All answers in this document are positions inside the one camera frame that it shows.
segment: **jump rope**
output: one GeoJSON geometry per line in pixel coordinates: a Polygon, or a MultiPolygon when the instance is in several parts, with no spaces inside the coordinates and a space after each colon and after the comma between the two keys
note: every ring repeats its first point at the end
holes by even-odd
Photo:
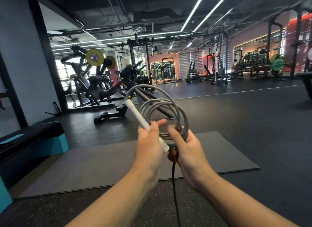
{"type": "MultiPolygon", "coordinates": [[[[171,96],[166,93],[164,90],[155,87],[153,85],[147,85],[147,84],[140,84],[136,85],[132,88],[129,89],[127,92],[126,97],[128,100],[124,103],[135,115],[135,117],[138,119],[139,123],[141,126],[149,131],[150,130],[150,124],[147,121],[150,121],[151,114],[154,112],[154,110],[162,107],[171,110],[176,119],[177,119],[177,124],[175,126],[176,130],[180,131],[181,137],[186,140],[188,137],[188,129],[189,129],[189,123],[187,116],[185,112],[174,102],[174,100],[171,98],[171,96]],[[150,88],[154,89],[157,91],[160,91],[162,94],[164,94],[167,98],[157,98],[157,99],[151,99],[149,101],[146,101],[139,110],[135,108],[135,105],[133,102],[130,100],[131,95],[133,94],[133,90],[136,88],[150,88]],[[181,125],[181,118],[183,117],[184,120],[184,127],[181,125]]],[[[170,137],[168,132],[160,132],[159,133],[159,142],[160,145],[163,149],[163,152],[166,153],[170,148],[174,148],[176,144],[174,142],[169,142],[172,141],[172,138],[170,137]]],[[[174,192],[174,204],[176,207],[177,211],[177,220],[178,220],[178,226],[181,226],[181,220],[180,220],[180,213],[179,213],[179,208],[178,208],[178,202],[177,202],[177,194],[176,194],[176,186],[175,186],[175,178],[174,178],[174,171],[175,171],[175,163],[172,165],[172,186],[173,186],[173,192],[174,192]]]]}

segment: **hand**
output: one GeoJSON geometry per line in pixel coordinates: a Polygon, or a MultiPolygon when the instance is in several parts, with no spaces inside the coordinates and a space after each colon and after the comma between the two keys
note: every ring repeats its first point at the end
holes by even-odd
{"type": "Polygon", "coordinates": [[[141,126],[138,128],[138,145],[132,170],[144,172],[152,179],[155,185],[158,182],[159,168],[163,157],[163,151],[158,139],[158,128],[166,123],[166,119],[151,122],[149,132],[141,126]]]}
{"type": "Polygon", "coordinates": [[[170,149],[168,159],[173,163],[178,163],[181,168],[183,177],[189,186],[197,192],[211,174],[216,174],[208,164],[205,153],[201,147],[200,141],[194,136],[191,130],[189,135],[184,141],[181,135],[174,126],[168,126],[170,137],[177,145],[179,151],[178,160],[176,158],[177,152],[175,149],[170,149]]]}

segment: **gray mat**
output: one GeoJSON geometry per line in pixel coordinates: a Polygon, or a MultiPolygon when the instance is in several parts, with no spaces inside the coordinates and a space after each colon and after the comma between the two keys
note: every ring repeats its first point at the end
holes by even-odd
{"type": "MultiPolygon", "coordinates": [[[[217,173],[259,169],[218,132],[196,134],[217,173]]],[[[130,169],[137,141],[68,150],[51,156],[10,189],[13,198],[40,196],[117,183],[130,169]]],[[[172,163],[164,155],[160,180],[171,179],[172,163]]],[[[177,166],[175,177],[181,178],[177,166]]]]}

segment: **white floor line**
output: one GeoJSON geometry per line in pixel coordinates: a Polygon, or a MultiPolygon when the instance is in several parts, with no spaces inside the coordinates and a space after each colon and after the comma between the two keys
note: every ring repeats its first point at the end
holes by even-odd
{"type": "MultiPolygon", "coordinates": [[[[296,87],[296,86],[303,86],[303,84],[292,85],[292,86],[284,86],[284,87],[296,87]]],[[[261,90],[276,89],[276,88],[283,88],[283,87],[271,87],[271,88],[263,88],[263,89],[250,90],[250,91],[261,91],[261,90]]],[[[236,92],[220,93],[220,94],[213,94],[213,95],[206,95],[206,96],[197,96],[197,97],[209,97],[209,96],[217,96],[217,95],[225,95],[225,94],[242,93],[242,92],[249,92],[249,91],[236,91],[236,92]]],[[[190,98],[197,98],[197,97],[178,98],[178,99],[174,99],[174,100],[190,99],[190,98]]]]}

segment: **air vent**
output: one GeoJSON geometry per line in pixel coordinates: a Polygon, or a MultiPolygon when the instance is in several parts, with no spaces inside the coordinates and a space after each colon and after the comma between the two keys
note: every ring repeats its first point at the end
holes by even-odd
{"type": "Polygon", "coordinates": [[[137,33],[137,32],[145,32],[146,31],[146,27],[133,27],[132,28],[132,31],[134,33],[137,33]]]}

